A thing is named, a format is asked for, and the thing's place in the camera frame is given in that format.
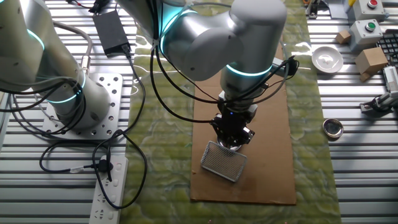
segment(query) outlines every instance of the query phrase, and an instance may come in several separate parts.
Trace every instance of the emergency stop button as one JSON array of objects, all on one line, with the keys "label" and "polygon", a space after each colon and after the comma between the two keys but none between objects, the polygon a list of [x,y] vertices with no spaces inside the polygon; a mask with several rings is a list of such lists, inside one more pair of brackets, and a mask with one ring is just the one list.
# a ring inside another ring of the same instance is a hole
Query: emergency stop button
[{"label": "emergency stop button", "polygon": [[370,1],[368,2],[368,7],[369,7],[370,9],[375,9],[376,6],[377,6],[377,1],[376,1],[376,0],[370,0]]}]

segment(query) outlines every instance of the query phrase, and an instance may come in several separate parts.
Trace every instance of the small white bowl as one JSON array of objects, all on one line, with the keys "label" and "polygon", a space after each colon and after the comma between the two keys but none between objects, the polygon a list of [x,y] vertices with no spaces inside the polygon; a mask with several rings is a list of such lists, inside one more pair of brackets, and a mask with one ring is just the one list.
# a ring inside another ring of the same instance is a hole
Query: small white bowl
[{"label": "small white bowl", "polygon": [[335,73],[343,67],[343,56],[333,47],[320,47],[312,53],[312,63],[321,72]]}]

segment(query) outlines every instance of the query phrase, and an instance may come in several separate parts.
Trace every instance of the round metal lid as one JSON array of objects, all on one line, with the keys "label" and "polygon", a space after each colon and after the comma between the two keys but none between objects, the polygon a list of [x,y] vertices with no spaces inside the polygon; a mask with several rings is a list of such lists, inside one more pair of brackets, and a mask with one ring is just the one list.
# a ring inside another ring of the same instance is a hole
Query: round metal lid
[{"label": "round metal lid", "polygon": [[323,122],[323,130],[329,138],[338,139],[343,135],[343,125],[337,119],[326,119]]}]

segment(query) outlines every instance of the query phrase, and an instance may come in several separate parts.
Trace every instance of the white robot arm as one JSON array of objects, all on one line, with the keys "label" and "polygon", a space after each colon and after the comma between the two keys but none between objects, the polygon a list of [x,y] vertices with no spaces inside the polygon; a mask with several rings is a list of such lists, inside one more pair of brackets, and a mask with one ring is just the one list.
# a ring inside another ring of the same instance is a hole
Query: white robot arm
[{"label": "white robot arm", "polygon": [[[40,90],[59,82],[43,85],[36,82],[57,77],[72,78],[86,98],[83,119],[75,126],[85,129],[100,122],[109,110],[109,94],[86,75],[59,39],[50,10],[43,0],[0,1],[0,89]],[[58,119],[70,124],[79,105],[77,93],[70,85],[57,89],[48,98]]]},{"label": "white robot arm", "polygon": [[[253,99],[282,61],[274,58],[287,10],[281,1],[235,0],[231,10],[201,16],[183,1],[117,0],[136,20],[149,42],[186,76],[195,81],[211,78],[221,70],[220,103],[211,125],[219,143],[233,148],[247,144],[254,132],[246,127],[257,105]],[[155,8],[158,19],[152,11]],[[155,32],[161,30],[158,40]]]}]

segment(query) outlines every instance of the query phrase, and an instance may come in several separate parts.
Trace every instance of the metal mesh basket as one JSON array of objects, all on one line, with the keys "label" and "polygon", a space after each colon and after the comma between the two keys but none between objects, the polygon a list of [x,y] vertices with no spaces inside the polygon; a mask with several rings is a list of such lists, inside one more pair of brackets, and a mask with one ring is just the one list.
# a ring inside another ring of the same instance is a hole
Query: metal mesh basket
[{"label": "metal mesh basket", "polygon": [[210,141],[201,159],[201,166],[232,182],[236,182],[242,174],[246,161],[246,156]]}]

